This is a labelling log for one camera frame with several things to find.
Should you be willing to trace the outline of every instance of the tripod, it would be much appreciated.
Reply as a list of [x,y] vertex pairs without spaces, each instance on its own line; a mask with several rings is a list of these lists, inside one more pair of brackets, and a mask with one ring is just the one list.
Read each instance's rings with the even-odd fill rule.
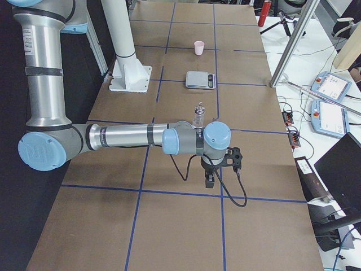
[[262,35],[264,32],[267,32],[268,30],[272,29],[273,27],[276,27],[277,25],[281,24],[281,25],[283,25],[283,28],[284,28],[284,30],[286,32],[286,35],[288,37],[290,37],[291,32],[289,31],[289,28],[288,28],[288,25],[287,25],[288,22],[287,22],[286,19],[291,19],[291,18],[286,16],[285,13],[283,11],[281,11],[280,12],[280,19],[281,19],[281,21],[279,21],[278,23],[275,23],[275,24],[271,25],[270,27],[266,28],[265,30],[261,31],[260,34]]

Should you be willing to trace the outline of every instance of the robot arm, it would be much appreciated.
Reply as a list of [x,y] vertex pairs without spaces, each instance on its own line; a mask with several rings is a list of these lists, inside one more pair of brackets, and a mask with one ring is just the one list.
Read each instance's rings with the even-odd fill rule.
[[[39,171],[50,171],[78,154],[101,147],[162,146],[166,154],[201,156],[206,187],[213,187],[214,171],[220,167],[233,166],[234,171],[239,174],[242,156],[238,148],[228,148],[231,131],[221,122],[215,121],[205,128],[202,125],[195,128],[185,121],[175,124],[120,126],[72,124],[65,115],[60,31],[84,33],[86,1],[8,2],[13,5],[14,18],[23,28],[27,65],[25,71],[29,82],[32,116],[27,122],[29,133],[20,140],[18,150],[22,160],[30,167]],[[133,88],[139,81],[133,78],[137,72],[130,71],[140,71],[144,67],[139,65],[135,56],[125,2],[102,0],[102,4],[108,24],[114,21],[114,18],[109,18],[114,17],[112,5],[123,9],[123,21],[127,22],[127,27],[122,31],[127,32],[125,36],[130,38],[126,38],[126,42],[117,41],[119,39],[113,37],[116,31],[110,26],[109,29],[117,57],[120,59],[118,68],[125,75],[122,76],[123,80],[125,78],[125,88]],[[144,72],[140,71],[139,74],[140,82],[144,86]]]

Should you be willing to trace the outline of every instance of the brown cardboard sheet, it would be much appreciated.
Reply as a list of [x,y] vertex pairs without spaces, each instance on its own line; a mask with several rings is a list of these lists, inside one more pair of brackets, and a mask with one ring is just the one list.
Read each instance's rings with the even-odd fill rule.
[[188,89],[182,82],[162,82],[156,106],[157,123],[192,122],[194,108],[202,102],[205,123],[217,118],[217,93],[214,90]]
[[151,81],[147,93],[127,93],[109,91],[108,84],[103,84],[89,120],[151,123],[155,114],[158,88],[159,82]]
[[194,48],[195,41],[203,41],[205,49],[214,49],[213,24],[172,23],[169,47]]
[[[89,122],[191,122],[203,102],[206,124],[220,117],[233,129],[251,198],[237,208],[217,180],[206,189],[200,157],[184,182],[159,147],[81,154],[28,270],[322,270],[276,94],[266,86],[271,75],[253,9],[140,1],[131,19],[137,56],[153,68],[148,92],[110,92],[104,84]],[[196,56],[192,43],[200,39],[207,50]],[[216,73],[218,88],[187,89],[191,70]],[[183,174],[189,157],[174,157]],[[242,196],[232,168],[222,178]]]
[[130,26],[133,34],[134,45],[167,45],[170,23],[163,23],[159,21],[131,21]]
[[323,270],[307,204],[224,200],[227,271]]
[[223,268],[218,198],[142,194],[128,270]]
[[244,24],[257,25],[253,7],[243,6],[227,6],[215,5],[214,16],[216,24]]
[[193,4],[177,3],[174,9],[174,22],[182,23],[208,23],[213,24],[213,6],[204,5],[202,7],[202,15],[199,15],[199,9],[194,8]]
[[200,56],[193,52],[193,49],[168,49],[162,79],[185,81],[188,71],[215,73],[214,50],[204,50]]
[[219,119],[231,129],[285,132],[275,89],[219,85]]
[[27,271],[122,269],[137,196],[61,187]]
[[215,32],[217,49],[221,51],[265,51],[261,36],[258,33],[258,26],[217,25]]
[[130,20],[171,21],[174,3],[139,1]]
[[[243,155],[241,180],[247,196],[305,201],[291,148],[283,134],[233,131],[231,147]],[[231,195],[243,196],[232,168],[222,169]]]
[[268,85],[271,81],[265,53],[221,50],[217,65],[220,84]]

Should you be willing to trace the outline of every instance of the white table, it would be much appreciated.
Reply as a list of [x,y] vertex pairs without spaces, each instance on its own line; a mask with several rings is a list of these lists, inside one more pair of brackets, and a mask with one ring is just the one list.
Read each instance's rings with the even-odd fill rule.
[[[268,17],[265,22],[265,26],[260,30],[264,30],[267,27],[280,21],[280,18]],[[293,25],[288,24],[290,30],[293,30]],[[271,73],[273,74],[277,64],[281,58],[289,38],[286,36],[285,31],[282,25],[278,25],[273,29],[267,31],[262,35],[262,42],[265,47],[265,52],[267,53],[267,60],[270,66]],[[325,31],[323,30],[321,24],[316,19],[311,19],[307,28],[306,35],[301,38],[298,43],[298,46],[294,54],[310,54],[319,50],[323,50],[312,55],[303,55],[296,56],[294,55],[286,70],[285,73],[288,76],[288,80],[297,85],[311,85],[315,77],[322,71],[332,71],[337,72],[334,67],[332,67],[332,62],[336,56],[336,51],[332,46],[332,42],[329,40]],[[341,71],[338,73],[339,76],[342,76],[353,82],[348,71]],[[288,85],[278,85],[276,87],[277,94],[279,96],[279,102],[287,102],[292,106],[293,110],[301,111],[303,110],[300,107],[301,96],[300,91]],[[357,88],[356,84],[353,83],[351,89],[348,92],[348,95],[352,95],[358,98],[361,98],[361,93]],[[308,94],[304,93],[302,95],[302,104],[303,107],[306,105],[306,111],[310,112],[311,102],[314,99],[311,95],[307,99]],[[361,111],[361,101],[352,100],[346,97],[342,104]],[[284,104],[280,104],[281,110],[283,109]],[[293,114],[294,126],[297,129],[301,128],[301,136],[306,138],[314,147],[315,153],[309,159],[310,164],[313,166],[316,161],[319,160],[337,141],[337,138],[329,137],[327,135],[322,135],[315,133],[312,129],[311,123],[305,120],[301,121],[302,115],[295,112]],[[361,117],[349,112],[349,122],[351,123],[361,123]],[[358,141],[361,141],[361,126],[350,126],[351,133],[357,138]],[[300,156],[305,156],[309,158],[312,154],[311,146],[301,139],[301,147],[294,150],[293,156],[295,158]],[[316,202],[315,204],[322,205],[322,202]],[[335,206],[335,209],[339,209],[336,202],[332,201],[332,205]],[[354,241],[355,249],[354,250],[342,250],[341,255],[346,257],[345,260],[339,259],[336,265],[337,269],[345,270],[346,265],[353,265],[361,267],[361,240]],[[323,265],[325,268],[332,268],[337,253],[337,248],[334,250],[324,252],[319,249]]]

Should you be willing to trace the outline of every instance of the metal rod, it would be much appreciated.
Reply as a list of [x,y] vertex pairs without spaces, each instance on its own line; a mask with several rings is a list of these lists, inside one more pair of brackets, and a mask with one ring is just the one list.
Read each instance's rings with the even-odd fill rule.
[[305,10],[301,15],[300,20],[298,21],[296,28],[294,29],[291,38],[287,43],[286,48],[284,49],[283,55],[280,59],[280,62],[277,65],[274,75],[272,76],[270,83],[272,88],[274,88],[280,81],[280,78],[284,70],[286,69],[288,62],[291,59],[294,50],[296,49],[297,43],[302,37],[303,32],[305,31],[305,28],[307,26],[307,23],[311,19],[319,2],[320,0],[308,0],[306,2]]
[[336,230],[351,224],[356,224],[361,221],[361,214],[353,214],[339,218],[337,220],[314,226],[315,235],[322,235],[328,233],[329,231]]
[[344,105],[341,104],[341,103],[338,103],[338,102],[335,102],[335,101],[333,101],[333,100],[331,100],[331,99],[328,99],[328,98],[326,98],[326,97],[323,97],[323,96],[321,96],[320,94],[318,94],[317,92],[314,92],[313,90],[305,89],[305,88],[303,88],[303,87],[301,87],[301,86],[299,86],[299,85],[296,85],[296,84],[294,84],[294,83],[292,83],[292,82],[290,82],[290,81],[286,81],[286,80],[285,80],[285,81],[283,81],[283,82],[286,83],[287,85],[293,86],[293,87],[295,87],[295,88],[302,89],[302,90],[304,90],[305,92],[310,93],[311,95],[313,95],[313,96],[315,96],[315,97],[317,97],[317,98],[319,98],[319,99],[321,99],[321,100],[324,100],[324,101],[326,101],[326,102],[328,102],[328,103],[331,103],[331,104],[334,104],[334,105],[336,105],[336,106],[340,106],[340,107],[342,107],[343,109],[346,109],[346,110],[349,111],[349,112],[352,112],[352,113],[354,113],[354,114],[356,114],[356,115],[358,115],[358,116],[361,116],[361,112],[358,112],[358,111],[356,111],[356,110],[353,110],[353,109],[350,108],[350,107],[344,106]]
[[99,40],[96,35],[93,22],[91,21],[91,17],[89,15],[88,9],[86,10],[86,16],[88,21],[88,31],[86,32],[86,36],[88,37],[90,48],[92,49],[93,54],[95,56],[95,60],[98,64],[100,74],[105,75],[105,73],[108,70],[107,62],[105,61],[102,48],[99,45]]

